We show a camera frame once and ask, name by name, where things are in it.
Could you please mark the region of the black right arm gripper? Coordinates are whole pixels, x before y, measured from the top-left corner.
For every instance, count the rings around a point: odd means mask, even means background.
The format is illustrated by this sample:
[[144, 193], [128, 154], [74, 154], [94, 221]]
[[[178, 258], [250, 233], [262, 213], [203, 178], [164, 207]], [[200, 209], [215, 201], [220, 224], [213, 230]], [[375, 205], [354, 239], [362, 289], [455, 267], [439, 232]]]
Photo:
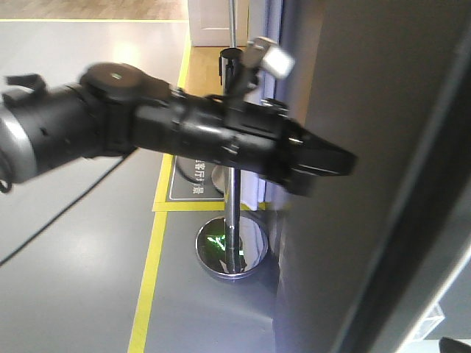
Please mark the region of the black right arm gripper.
[[443, 337], [439, 340], [440, 353], [471, 353], [471, 346], [459, 340]]

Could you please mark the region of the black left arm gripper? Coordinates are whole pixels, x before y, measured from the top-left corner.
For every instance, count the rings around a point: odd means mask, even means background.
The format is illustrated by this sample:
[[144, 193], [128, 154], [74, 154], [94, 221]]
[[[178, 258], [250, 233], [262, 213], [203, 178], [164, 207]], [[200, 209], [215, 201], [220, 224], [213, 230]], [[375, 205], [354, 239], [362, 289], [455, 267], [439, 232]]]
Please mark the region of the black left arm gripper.
[[357, 157], [314, 135], [285, 110], [207, 97], [172, 97], [135, 110], [134, 144], [194, 160], [251, 171], [294, 195], [308, 195], [314, 177], [353, 172]]

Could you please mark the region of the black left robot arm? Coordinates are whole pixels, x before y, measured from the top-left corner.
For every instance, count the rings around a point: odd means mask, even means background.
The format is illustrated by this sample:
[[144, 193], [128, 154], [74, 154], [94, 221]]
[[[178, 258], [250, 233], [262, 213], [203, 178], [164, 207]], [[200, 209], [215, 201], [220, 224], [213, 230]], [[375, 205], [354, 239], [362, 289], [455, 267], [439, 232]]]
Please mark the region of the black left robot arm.
[[313, 177], [346, 176], [355, 155], [323, 140], [273, 102], [193, 96], [126, 64], [97, 63], [80, 81], [48, 89], [10, 76], [1, 101], [1, 191], [78, 158], [142, 148], [258, 174], [306, 195]]

